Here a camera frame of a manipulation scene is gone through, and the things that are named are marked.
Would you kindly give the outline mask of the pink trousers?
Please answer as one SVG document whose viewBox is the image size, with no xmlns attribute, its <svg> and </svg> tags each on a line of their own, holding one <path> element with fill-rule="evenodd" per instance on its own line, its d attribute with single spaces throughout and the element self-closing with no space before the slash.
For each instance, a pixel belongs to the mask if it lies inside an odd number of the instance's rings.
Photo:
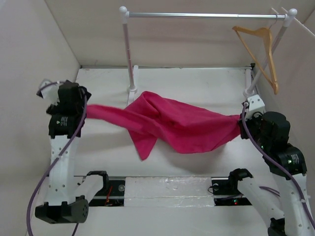
<svg viewBox="0 0 315 236">
<path fill-rule="evenodd" d="M 142 161 L 158 139 L 178 153 L 194 154 L 213 151 L 240 135 L 238 115 L 222 115 L 150 91 L 124 109 L 88 105 L 87 117 L 128 130 Z"/>
</svg>

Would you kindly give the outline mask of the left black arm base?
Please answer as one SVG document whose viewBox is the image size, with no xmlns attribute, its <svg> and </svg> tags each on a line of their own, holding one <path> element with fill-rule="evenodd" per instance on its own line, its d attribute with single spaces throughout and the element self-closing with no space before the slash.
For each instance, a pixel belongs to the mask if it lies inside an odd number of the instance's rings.
<svg viewBox="0 0 315 236">
<path fill-rule="evenodd" d="M 110 179 L 106 189 L 99 190 L 90 201 L 90 207 L 123 207 L 125 201 L 125 179 Z"/>
</svg>

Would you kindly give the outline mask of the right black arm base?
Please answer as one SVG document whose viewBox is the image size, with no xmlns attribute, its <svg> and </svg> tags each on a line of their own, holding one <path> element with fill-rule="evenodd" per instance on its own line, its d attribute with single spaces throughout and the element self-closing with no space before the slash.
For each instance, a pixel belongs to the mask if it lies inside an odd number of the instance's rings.
<svg viewBox="0 0 315 236">
<path fill-rule="evenodd" d="M 211 178 L 208 192 L 213 195 L 216 207 L 251 206 L 246 196 L 230 185 L 227 177 Z"/>
</svg>

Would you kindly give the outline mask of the wooden clothes hanger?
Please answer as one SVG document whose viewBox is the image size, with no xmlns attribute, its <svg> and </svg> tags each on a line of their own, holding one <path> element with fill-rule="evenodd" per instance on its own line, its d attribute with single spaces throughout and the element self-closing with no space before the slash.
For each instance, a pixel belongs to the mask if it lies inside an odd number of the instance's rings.
<svg viewBox="0 0 315 236">
<path fill-rule="evenodd" d="M 247 29 L 247 28 L 243 28 L 243 27 L 239 27 L 239 26 L 234 26 L 232 29 L 235 31 L 235 33 L 239 37 L 240 41 L 244 45 L 245 49 L 249 53 L 250 57 L 255 62 L 255 65 L 258 67 L 260 72 L 263 74 L 263 76 L 265 77 L 267 82 L 272 87 L 272 89 L 274 91 L 274 94 L 277 95 L 278 92 L 279 92 L 279 84 L 278 84 L 278 78 L 277 78 L 277 74 L 276 74 L 274 60 L 273 60 L 273 57 L 272 57 L 272 34 L 271 34 L 271 31 L 268 28 L 266 28 L 266 27 L 262 27 L 262 28 L 259 28 L 259 29 L 256 29 L 256 30 L 251 30 L 251 29 Z M 251 50 L 248 47 L 247 43 L 242 38 L 241 33 L 252 35 L 252 36 L 256 36 L 256 37 L 259 37 L 259 38 L 262 39 L 263 45 L 264 45 L 264 51 L 265 51 L 265 55 L 266 55 L 266 59 L 267 59 L 267 65 L 269 67 L 269 72 L 270 72 L 270 75 L 271 75 L 270 77 L 266 74 L 266 72 L 263 69 L 262 65 L 259 63 L 257 58 L 251 52 Z"/>
</svg>

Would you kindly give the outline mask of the white metal clothes rack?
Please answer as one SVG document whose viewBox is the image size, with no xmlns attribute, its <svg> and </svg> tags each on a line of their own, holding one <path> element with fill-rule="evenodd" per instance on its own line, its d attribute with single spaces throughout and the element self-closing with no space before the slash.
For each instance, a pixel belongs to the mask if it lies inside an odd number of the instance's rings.
<svg viewBox="0 0 315 236">
<path fill-rule="evenodd" d="M 132 65 L 131 61 L 131 51 L 130 51 L 130 42 L 128 34 L 128 24 L 127 21 L 129 18 L 192 18 L 192 19 L 245 19 L 245 20 L 275 20 L 275 22 L 283 21 L 283 25 L 280 28 L 278 34 L 274 39 L 272 39 L 272 54 L 275 52 L 277 46 L 279 45 L 283 35 L 285 34 L 288 27 L 291 25 L 293 20 L 296 18 L 298 10 L 295 8 L 290 9 L 284 15 L 280 14 L 223 14 L 223 13 L 147 13 L 147 12 L 130 12 L 125 6 L 119 8 L 123 33 L 124 33 L 124 42 L 126 48 L 126 60 L 127 60 L 127 69 L 129 76 L 129 87 L 128 87 L 128 98 L 127 105 L 130 105 L 134 100 L 137 93 L 136 82 L 139 78 L 139 68 L 138 65 Z M 270 77 L 269 67 L 267 65 L 267 59 L 264 63 L 261 64 L 266 74 Z M 243 92 L 243 96 L 248 98 L 253 96 L 254 89 L 258 83 L 259 78 L 263 74 L 258 69 L 258 72 L 254 77 L 252 77 L 251 71 L 246 70 L 245 82 L 247 86 Z"/>
</svg>

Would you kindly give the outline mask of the aluminium table edge rail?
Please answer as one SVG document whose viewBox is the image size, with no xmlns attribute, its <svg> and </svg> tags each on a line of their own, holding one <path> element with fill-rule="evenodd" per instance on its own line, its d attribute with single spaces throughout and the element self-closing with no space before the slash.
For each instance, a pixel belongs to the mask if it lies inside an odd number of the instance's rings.
<svg viewBox="0 0 315 236">
<path fill-rule="evenodd" d="M 113 65 L 81 65 L 81 69 L 127 69 L 127 66 L 113 66 Z M 138 66 L 139 69 L 171 69 L 171 68 L 192 68 L 192 69 L 252 69 L 248 66 Z"/>
</svg>

